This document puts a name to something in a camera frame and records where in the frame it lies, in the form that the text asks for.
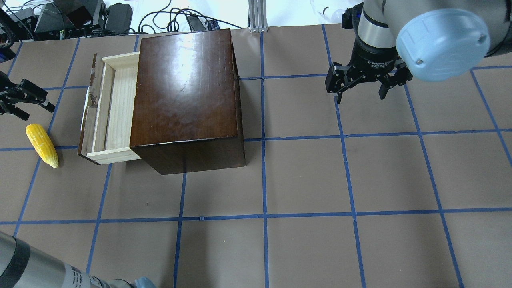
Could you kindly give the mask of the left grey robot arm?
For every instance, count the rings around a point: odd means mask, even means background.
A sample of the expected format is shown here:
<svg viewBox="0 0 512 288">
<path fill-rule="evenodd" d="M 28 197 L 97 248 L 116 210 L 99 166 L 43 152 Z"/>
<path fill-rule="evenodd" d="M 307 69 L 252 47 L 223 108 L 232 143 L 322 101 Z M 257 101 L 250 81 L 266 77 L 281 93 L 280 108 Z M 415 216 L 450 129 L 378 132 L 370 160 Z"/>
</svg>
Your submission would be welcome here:
<svg viewBox="0 0 512 288">
<path fill-rule="evenodd" d="M 55 106 L 46 99 L 47 92 L 29 80 L 11 82 L 1 73 L 1 113 L 13 114 L 22 120 L 30 115 L 17 108 L 19 102 L 42 106 L 53 112 Z M 1 233 L 2 288 L 153 288 L 147 277 L 130 283 L 122 279 L 105 281 L 33 248 L 25 241 Z"/>
</svg>

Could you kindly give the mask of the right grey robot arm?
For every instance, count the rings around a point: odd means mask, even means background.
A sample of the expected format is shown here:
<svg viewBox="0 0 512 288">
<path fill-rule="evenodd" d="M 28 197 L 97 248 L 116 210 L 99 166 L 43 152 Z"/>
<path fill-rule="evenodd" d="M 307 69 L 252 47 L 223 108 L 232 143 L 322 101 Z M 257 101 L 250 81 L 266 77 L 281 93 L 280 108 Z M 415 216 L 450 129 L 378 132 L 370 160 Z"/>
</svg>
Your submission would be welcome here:
<svg viewBox="0 0 512 288">
<path fill-rule="evenodd" d="M 333 62 L 326 76 L 337 103 L 358 84 L 380 82 L 383 100 L 413 78 L 445 81 L 511 52 L 510 0 L 364 0 L 341 25 L 355 40 L 349 63 Z"/>
</svg>

